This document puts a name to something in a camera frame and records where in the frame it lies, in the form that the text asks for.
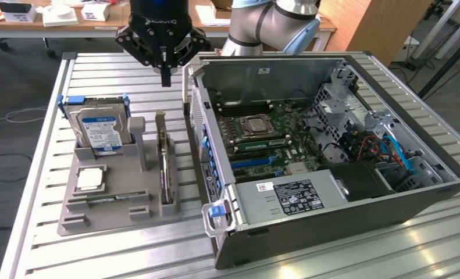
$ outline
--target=gray carpet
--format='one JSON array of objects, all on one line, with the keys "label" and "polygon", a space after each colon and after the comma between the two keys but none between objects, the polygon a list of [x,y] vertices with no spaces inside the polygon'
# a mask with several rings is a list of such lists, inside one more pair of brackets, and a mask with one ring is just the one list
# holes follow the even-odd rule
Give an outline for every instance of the gray carpet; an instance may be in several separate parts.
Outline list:
[{"label": "gray carpet", "polygon": [[[415,37],[422,41],[425,34],[437,22],[422,22],[415,31]],[[113,39],[51,39],[51,47],[58,53],[67,52],[119,52],[121,48]],[[42,39],[9,40],[13,48],[10,52],[0,51],[0,117],[23,108],[34,108],[47,105],[54,81],[59,68],[59,61],[47,57]],[[445,63],[435,61],[438,67]],[[454,66],[447,79],[460,68],[460,61]],[[405,70],[409,78],[414,72]],[[417,91],[422,89],[437,70],[427,67],[422,69],[411,85]],[[430,98],[429,104],[460,132],[460,74]],[[25,117],[43,116],[43,112],[29,113]],[[42,121],[26,124],[13,124],[0,121],[0,153],[25,153],[33,155],[42,128]],[[0,158],[0,178],[13,179],[25,175],[29,171],[29,163],[23,158]],[[18,183],[0,183],[0,226],[10,227],[17,216],[18,205],[23,193],[25,181]],[[0,231],[0,264],[6,251],[10,231]]]}]

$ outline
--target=metal table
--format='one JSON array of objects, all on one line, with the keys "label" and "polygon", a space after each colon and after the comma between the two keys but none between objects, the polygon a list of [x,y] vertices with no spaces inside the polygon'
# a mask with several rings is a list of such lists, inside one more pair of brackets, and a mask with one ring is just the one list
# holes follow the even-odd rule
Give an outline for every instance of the metal table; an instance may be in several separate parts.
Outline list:
[{"label": "metal table", "polygon": [[[460,135],[373,56],[351,54],[460,163]],[[146,139],[157,133],[155,110],[167,112],[183,210],[191,217],[165,226],[61,237],[75,136],[55,100],[62,94],[121,93],[130,94],[133,115],[146,117]],[[383,107],[365,86],[359,93],[374,109]],[[182,74],[174,87],[163,88],[159,76],[123,53],[65,55],[50,104],[0,278],[460,278],[460,193],[402,225],[215,270],[183,122]]]}]

